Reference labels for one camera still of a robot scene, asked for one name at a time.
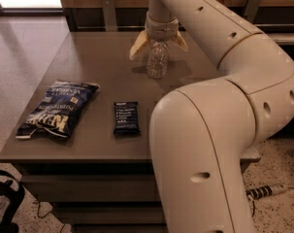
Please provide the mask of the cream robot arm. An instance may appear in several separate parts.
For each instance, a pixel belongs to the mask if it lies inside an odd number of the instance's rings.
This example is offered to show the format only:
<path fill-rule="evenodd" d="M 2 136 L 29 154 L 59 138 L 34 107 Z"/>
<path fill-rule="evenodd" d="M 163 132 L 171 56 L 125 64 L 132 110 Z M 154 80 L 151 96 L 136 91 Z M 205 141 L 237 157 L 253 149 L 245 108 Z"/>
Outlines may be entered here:
<path fill-rule="evenodd" d="M 220 77 L 165 95 L 149 147 L 168 233 L 256 233 L 241 154 L 294 117 L 294 61 L 268 35 L 216 0 L 149 0 L 149 40 L 176 40 L 182 25 Z"/>

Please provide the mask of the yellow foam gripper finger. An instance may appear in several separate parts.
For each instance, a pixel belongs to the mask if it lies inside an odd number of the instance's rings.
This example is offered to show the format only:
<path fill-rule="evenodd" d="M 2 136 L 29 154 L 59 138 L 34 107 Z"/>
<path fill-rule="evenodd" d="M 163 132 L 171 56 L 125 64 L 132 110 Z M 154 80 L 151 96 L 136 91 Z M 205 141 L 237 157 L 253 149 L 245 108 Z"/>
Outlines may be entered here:
<path fill-rule="evenodd" d="M 188 51 L 187 43 L 185 42 L 179 31 L 176 33 L 175 36 L 172 37 L 171 41 L 175 46 L 179 47 L 184 52 Z"/>
<path fill-rule="evenodd" d="M 147 47 L 149 41 L 150 37 L 147 32 L 141 31 L 129 51 L 129 59 L 134 60 Z"/>

